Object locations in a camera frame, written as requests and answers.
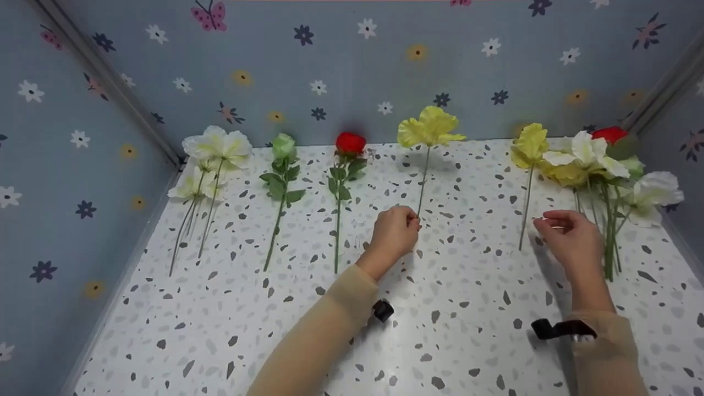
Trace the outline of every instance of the red rose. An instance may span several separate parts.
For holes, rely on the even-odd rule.
[[[355,135],[352,132],[342,132],[335,141],[337,151],[341,155],[361,155],[364,152],[364,146],[366,144],[367,140],[364,137],[361,137],[360,135]]]
[[[609,127],[595,131],[591,134],[591,138],[600,139],[603,137],[604,139],[606,139],[607,142],[609,142],[609,144],[613,146],[614,144],[616,144],[616,142],[626,137],[627,135],[628,132],[619,127]]]

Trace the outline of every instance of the white petal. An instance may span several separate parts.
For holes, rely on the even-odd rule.
[[[543,154],[543,159],[549,162],[551,165],[560,166],[571,163],[572,161],[577,159],[577,157],[567,153],[560,153],[558,151],[548,151]]]

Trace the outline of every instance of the floral wallpaper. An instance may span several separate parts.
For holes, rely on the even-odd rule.
[[[279,132],[393,142],[428,105],[470,139],[614,125],[704,14],[692,0],[61,3],[174,147],[212,124],[256,147]]]
[[[50,23],[0,3],[0,393],[58,395],[174,169]]]
[[[641,138],[648,171],[674,173],[687,199],[666,206],[667,216],[689,247],[704,261],[704,73],[674,107]]]

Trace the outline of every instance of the terrazzo surface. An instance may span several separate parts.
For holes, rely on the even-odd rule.
[[[432,150],[420,240],[381,283],[396,313],[353,339],[321,395],[569,394],[573,382],[559,353],[566,349],[535,341],[530,323],[569,312],[570,287],[532,227],[517,249],[527,172],[511,164],[509,145]],[[247,171],[229,174],[203,256],[197,259],[199,219],[171,278],[187,206],[170,202],[75,394],[244,395],[273,347],[335,279],[333,151],[299,148],[292,188],[306,195],[282,218],[266,273],[278,208],[258,178],[269,169],[269,149],[256,149]],[[353,199],[342,211],[341,271],[363,251],[379,210],[417,208],[424,154],[370,146],[366,174],[349,183]],[[553,208],[573,209],[572,192],[536,176],[529,216]],[[624,271],[610,289],[631,320],[646,385],[652,395],[701,396],[704,289],[663,229],[627,224],[620,244]]]

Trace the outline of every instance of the butterfly print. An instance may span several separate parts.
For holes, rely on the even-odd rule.
[[[48,42],[53,45],[54,48],[56,48],[57,50],[61,51],[61,49],[63,48],[63,44],[61,44],[61,40],[54,33],[54,31],[44,25],[39,26],[44,28],[44,31],[39,34],[40,36],[42,36],[42,39],[44,39],[45,42]]]
[[[197,19],[203,30],[206,32],[212,30],[222,30],[223,32],[227,30],[227,25],[223,22],[225,19],[225,5],[223,2],[219,1],[213,6],[213,0],[210,0],[208,8],[203,7],[198,0],[196,0],[198,7],[191,7],[191,14],[195,19]]]

